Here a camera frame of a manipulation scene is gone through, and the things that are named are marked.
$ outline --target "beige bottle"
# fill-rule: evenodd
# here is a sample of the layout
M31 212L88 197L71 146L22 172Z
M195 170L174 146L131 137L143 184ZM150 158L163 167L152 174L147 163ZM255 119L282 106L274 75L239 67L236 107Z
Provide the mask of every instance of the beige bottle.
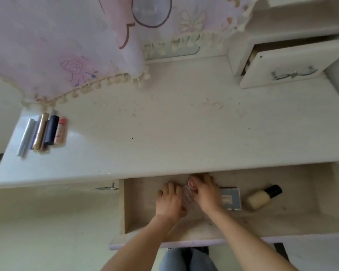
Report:
M282 189L278 185L273 185L265 190L259 190L246 199L247 206L252 210L258 210L267 205L270 200L281 194Z

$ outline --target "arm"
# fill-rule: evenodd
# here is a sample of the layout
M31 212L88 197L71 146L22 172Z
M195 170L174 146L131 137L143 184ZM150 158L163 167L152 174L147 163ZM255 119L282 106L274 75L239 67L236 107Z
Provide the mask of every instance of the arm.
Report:
M122 247L101 271L149 271L167 233L186 215L182 206L182 187L173 182L158 191L156 215L130 242Z
M209 174L203 180L192 176L197 184L193 192L201 209L224 234L244 271L296 271L297 269L262 239L239 225L222 207L221 191Z

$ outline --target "leg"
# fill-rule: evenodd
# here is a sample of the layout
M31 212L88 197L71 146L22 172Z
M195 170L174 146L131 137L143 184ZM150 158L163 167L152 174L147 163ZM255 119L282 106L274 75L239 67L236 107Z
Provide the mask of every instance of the leg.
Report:
M217 271L217 268L210 257L194 248L191 248L192 260L190 271Z
M168 250L160 265L159 271L187 271L186 262L182 256L182 248Z

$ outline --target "floor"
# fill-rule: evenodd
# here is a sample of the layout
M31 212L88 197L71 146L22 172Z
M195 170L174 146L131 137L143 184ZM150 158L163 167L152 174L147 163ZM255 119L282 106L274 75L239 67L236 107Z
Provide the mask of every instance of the floor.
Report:
M119 232L118 194L110 192L0 189L0 270L100 270ZM210 256L219 271L241 270L228 246L212 246Z

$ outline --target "person's left hand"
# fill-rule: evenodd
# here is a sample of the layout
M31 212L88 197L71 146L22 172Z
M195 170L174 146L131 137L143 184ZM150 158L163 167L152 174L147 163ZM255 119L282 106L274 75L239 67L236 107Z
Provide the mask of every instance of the person's left hand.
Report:
M186 214L187 210L182 206L182 186L165 183L162 190L158 190L156 216L175 225Z

